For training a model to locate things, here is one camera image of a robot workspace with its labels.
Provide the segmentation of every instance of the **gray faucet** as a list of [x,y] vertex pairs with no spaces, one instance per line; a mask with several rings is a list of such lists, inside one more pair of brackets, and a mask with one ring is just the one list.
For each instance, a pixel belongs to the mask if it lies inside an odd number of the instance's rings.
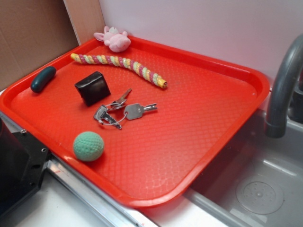
[[287,113],[291,120],[303,123],[302,70],[303,34],[289,47],[275,79],[265,119],[264,131],[267,136],[284,136]]

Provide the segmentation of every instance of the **red tray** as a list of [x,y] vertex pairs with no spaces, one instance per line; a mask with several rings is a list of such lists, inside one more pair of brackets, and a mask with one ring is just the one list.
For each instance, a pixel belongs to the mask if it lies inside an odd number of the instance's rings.
[[[149,207],[182,194],[269,93],[266,77],[239,65],[130,37],[122,53],[95,39],[45,65],[55,78],[39,93],[30,84],[44,67],[11,85],[0,96],[0,110],[41,140],[96,186],[124,205]],[[110,65],[81,65],[70,54],[113,55],[138,61],[167,82],[159,88],[134,72]],[[74,84],[103,73],[111,95],[87,107]],[[157,103],[158,110],[121,122],[122,130],[93,119],[102,104],[133,91],[127,104]],[[123,116],[123,110],[114,114]],[[98,133],[103,155],[81,162],[73,141],[84,131]]]

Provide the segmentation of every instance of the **cardboard box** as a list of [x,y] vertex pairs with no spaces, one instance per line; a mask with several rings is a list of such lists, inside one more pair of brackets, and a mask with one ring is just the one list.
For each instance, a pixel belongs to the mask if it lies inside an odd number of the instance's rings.
[[1,1],[0,90],[76,46],[62,0]]

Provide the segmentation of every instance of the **sink basin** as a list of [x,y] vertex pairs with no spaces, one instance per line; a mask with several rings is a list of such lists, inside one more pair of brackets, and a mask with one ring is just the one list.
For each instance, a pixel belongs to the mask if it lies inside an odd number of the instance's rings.
[[229,226],[303,226],[303,127],[263,133],[257,110],[186,193]]

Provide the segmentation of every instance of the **dark green cucumber toy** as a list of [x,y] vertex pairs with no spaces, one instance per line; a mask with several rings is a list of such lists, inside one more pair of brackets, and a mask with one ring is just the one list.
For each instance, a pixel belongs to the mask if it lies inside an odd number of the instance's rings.
[[55,76],[56,72],[57,70],[54,66],[48,66],[39,72],[30,86],[32,91],[35,93],[40,93],[47,83]]

